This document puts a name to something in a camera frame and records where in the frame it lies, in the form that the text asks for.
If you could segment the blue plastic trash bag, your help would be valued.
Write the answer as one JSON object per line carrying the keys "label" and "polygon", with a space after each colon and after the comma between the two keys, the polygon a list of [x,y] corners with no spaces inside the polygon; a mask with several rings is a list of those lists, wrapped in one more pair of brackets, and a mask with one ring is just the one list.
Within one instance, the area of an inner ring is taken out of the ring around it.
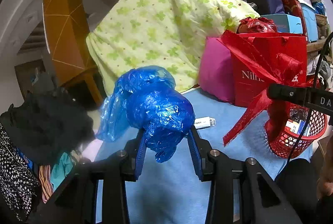
{"label": "blue plastic trash bag", "polygon": [[97,138],[117,141],[132,127],[143,130],[144,143],[158,163],[168,161],[195,122],[192,104],[175,90],[163,67],[145,66],[121,75],[101,107]]}

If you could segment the red woven ribbon bag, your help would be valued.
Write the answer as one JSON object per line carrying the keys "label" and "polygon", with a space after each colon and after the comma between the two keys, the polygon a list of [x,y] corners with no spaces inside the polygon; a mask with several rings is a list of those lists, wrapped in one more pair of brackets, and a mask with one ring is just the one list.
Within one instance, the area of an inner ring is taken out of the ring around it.
{"label": "red woven ribbon bag", "polygon": [[226,30],[220,43],[231,53],[235,85],[235,104],[245,113],[223,137],[230,143],[262,111],[269,119],[267,137],[275,140],[288,120],[290,104],[267,96],[271,84],[305,86],[307,75],[307,40],[299,34],[280,32],[236,34]]}

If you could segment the small white bottle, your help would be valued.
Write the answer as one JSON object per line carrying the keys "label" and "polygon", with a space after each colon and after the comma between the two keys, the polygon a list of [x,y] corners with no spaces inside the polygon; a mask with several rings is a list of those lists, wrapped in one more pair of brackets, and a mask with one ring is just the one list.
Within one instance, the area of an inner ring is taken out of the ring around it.
{"label": "small white bottle", "polygon": [[200,117],[195,119],[194,126],[196,129],[205,129],[216,126],[216,119],[212,117]]}

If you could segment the red mesh plastic basket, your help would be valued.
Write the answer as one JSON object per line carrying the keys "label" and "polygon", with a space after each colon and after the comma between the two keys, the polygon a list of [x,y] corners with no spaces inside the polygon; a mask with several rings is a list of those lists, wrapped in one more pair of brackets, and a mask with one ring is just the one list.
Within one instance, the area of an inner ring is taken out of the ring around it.
{"label": "red mesh plastic basket", "polygon": [[313,111],[306,122],[309,109],[295,104],[271,107],[268,114],[265,124],[268,145],[273,153],[285,159],[299,156],[327,128],[326,115]]}

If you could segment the wooden shelf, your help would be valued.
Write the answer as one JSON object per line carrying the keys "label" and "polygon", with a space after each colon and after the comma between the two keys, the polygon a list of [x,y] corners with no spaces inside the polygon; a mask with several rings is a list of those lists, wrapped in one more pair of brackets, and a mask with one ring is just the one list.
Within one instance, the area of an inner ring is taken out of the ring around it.
{"label": "wooden shelf", "polygon": [[323,49],[326,39],[319,39],[318,41],[307,44],[307,53],[317,52]]}

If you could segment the blue bed blanket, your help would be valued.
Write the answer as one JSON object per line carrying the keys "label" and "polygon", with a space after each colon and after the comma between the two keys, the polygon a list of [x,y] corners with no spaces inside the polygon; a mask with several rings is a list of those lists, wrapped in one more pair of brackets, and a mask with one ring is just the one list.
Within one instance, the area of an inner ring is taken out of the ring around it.
{"label": "blue bed blanket", "polygon": [[[212,117],[216,125],[198,131],[212,148],[231,159],[244,161],[254,157],[275,178],[286,160],[271,152],[264,125],[268,114],[263,111],[227,146],[223,136],[244,114],[243,107],[220,102],[196,88],[184,94],[193,106],[195,116]],[[142,174],[136,182],[126,183],[131,223],[204,223],[210,183],[201,182],[193,167],[187,140],[183,139],[170,160],[157,163],[155,153],[148,149]]]}

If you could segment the magenta pillow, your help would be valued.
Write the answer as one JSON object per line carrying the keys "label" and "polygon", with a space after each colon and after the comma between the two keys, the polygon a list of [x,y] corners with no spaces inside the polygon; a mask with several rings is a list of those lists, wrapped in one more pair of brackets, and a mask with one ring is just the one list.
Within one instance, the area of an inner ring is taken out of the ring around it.
{"label": "magenta pillow", "polygon": [[198,84],[223,102],[235,103],[231,53],[218,37],[207,37],[200,61]]}

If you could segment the red paper gift bag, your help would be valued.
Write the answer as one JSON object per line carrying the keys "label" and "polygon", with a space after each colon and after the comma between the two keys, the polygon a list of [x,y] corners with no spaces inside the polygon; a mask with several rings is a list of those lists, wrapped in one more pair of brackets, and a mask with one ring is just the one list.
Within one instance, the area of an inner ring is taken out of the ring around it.
{"label": "red paper gift bag", "polygon": [[306,82],[307,41],[303,35],[225,31],[221,41],[231,53],[237,106],[248,107],[271,83],[296,86]]}

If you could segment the light blue shoe box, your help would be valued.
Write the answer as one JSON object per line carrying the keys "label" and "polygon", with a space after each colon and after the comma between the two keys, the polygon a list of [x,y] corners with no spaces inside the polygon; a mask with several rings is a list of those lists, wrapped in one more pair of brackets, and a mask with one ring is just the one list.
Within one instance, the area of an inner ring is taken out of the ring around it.
{"label": "light blue shoe box", "polygon": [[301,35],[303,34],[302,22],[298,16],[289,14],[270,14],[262,15],[262,17],[273,20],[278,32]]}

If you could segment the blue plastic storage bin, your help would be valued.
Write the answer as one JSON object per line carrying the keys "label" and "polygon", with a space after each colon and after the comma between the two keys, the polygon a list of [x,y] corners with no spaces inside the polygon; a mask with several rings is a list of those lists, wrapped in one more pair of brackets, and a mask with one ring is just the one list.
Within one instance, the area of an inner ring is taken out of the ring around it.
{"label": "blue plastic storage bin", "polygon": [[307,4],[301,3],[300,5],[303,11],[305,25],[307,28],[308,41],[316,42],[318,40],[318,30],[315,10]]}

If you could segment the black clothing pile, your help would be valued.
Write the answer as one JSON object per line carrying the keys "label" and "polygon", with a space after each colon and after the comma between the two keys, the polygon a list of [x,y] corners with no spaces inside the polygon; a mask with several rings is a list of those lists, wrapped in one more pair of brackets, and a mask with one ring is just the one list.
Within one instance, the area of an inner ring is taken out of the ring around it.
{"label": "black clothing pile", "polygon": [[1,125],[13,144],[38,165],[54,165],[64,152],[95,138],[92,118],[64,88],[28,93],[21,106],[11,105],[1,115]]}

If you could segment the dark red carton box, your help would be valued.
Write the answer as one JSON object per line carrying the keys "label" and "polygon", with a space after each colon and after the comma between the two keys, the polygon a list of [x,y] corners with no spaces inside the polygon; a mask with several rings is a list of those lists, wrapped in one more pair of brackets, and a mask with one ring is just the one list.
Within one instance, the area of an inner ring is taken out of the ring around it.
{"label": "dark red carton box", "polygon": [[301,19],[303,36],[305,36],[306,40],[308,41],[307,26],[300,2],[298,0],[282,0],[282,2],[285,9],[285,13],[297,16]]}

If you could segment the dark red plastic bag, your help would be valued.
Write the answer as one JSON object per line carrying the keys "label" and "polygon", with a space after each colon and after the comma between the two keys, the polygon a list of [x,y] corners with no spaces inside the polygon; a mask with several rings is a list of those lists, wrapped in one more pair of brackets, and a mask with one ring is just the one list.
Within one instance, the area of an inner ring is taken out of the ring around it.
{"label": "dark red plastic bag", "polygon": [[272,19],[265,17],[250,18],[247,17],[239,21],[237,29],[238,34],[249,34],[249,33],[270,33],[277,32],[277,26]]}

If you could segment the green clover patterned quilt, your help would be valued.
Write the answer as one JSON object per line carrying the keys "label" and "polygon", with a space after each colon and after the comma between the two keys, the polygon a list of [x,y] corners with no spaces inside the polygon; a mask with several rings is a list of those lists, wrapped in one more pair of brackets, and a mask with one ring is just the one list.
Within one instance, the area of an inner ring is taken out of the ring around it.
{"label": "green clover patterned quilt", "polygon": [[116,80],[143,66],[160,66],[185,92],[197,83],[207,37],[236,31],[258,13],[242,0],[119,0],[86,44],[112,94]]}

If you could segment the orange wooden headboard post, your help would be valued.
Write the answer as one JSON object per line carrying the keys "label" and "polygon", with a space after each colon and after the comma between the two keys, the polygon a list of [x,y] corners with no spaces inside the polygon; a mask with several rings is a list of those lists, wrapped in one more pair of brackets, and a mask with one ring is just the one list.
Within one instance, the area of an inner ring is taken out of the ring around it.
{"label": "orange wooden headboard post", "polygon": [[103,101],[94,80],[98,72],[88,48],[89,26],[82,0],[43,0],[43,21],[60,85],[84,82],[97,105]]}

